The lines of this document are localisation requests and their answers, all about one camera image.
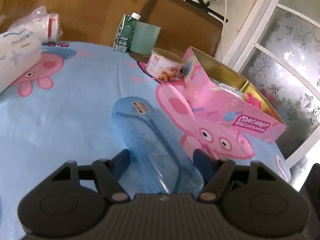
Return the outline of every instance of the bottle cap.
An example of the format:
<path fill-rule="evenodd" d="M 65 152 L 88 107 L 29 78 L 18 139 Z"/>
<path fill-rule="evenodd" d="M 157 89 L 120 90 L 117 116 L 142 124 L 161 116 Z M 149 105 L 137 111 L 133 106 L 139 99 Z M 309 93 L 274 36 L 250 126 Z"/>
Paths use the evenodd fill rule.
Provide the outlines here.
<path fill-rule="evenodd" d="M 141 16 L 139 14 L 137 14 L 137 13 L 132 13 L 131 17 L 139 20 Z"/>

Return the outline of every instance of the screw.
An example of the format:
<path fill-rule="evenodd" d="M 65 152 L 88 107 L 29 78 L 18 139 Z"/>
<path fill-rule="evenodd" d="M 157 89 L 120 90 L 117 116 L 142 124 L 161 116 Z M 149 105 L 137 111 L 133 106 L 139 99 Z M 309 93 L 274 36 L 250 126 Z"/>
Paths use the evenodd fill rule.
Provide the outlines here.
<path fill-rule="evenodd" d="M 112 199 L 117 202 L 125 201 L 129 198 L 127 193 L 118 192 L 112 195 Z"/>
<path fill-rule="evenodd" d="M 214 201 L 217 198 L 217 196 L 211 192 L 204 192 L 204 193 L 201 193 L 200 198 L 203 201 L 209 202 L 209 201 Z"/>

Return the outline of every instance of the white package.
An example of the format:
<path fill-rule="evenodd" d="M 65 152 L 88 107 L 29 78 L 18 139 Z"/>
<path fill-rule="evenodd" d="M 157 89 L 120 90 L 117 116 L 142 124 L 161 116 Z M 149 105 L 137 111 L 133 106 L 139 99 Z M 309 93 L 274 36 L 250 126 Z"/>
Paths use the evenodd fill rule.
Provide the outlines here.
<path fill-rule="evenodd" d="M 62 35 L 59 14 L 48 14 L 45 6 L 35 9 L 30 15 L 15 21 L 8 31 L 18 32 L 27 29 L 42 43 L 57 42 Z"/>
<path fill-rule="evenodd" d="M 0 93 L 41 59 L 41 42 L 32 32 L 0 35 Z"/>

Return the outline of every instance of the peppa pig print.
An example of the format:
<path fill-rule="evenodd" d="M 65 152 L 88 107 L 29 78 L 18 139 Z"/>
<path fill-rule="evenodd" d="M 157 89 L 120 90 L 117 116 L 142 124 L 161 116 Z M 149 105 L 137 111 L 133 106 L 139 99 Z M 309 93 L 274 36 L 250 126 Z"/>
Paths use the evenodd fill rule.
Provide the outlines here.
<path fill-rule="evenodd" d="M 18 94 L 21 97 L 27 97 L 33 92 L 34 82 L 41 89 L 50 89 L 54 85 L 51 76 L 62 69 L 64 60 L 76 54 L 75 50 L 65 47 L 45 47 L 42 50 L 40 62 L 17 78 L 10 86 L 19 85 Z"/>
<path fill-rule="evenodd" d="M 195 149 L 202 149 L 214 159 L 254 157 L 251 143 L 242 133 L 193 112 L 179 92 L 183 89 L 182 86 L 160 84 L 156 89 L 156 98 L 174 124 L 184 132 L 180 143 L 191 159 Z"/>

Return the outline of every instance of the snack can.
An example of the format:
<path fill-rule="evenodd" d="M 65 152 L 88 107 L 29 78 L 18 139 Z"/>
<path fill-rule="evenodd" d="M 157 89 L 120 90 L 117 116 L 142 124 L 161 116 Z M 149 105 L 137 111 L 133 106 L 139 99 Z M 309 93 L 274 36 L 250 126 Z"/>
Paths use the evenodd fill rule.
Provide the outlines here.
<path fill-rule="evenodd" d="M 182 58 L 164 49 L 153 49 L 147 63 L 146 71 L 162 81 L 174 82 L 184 62 Z"/>

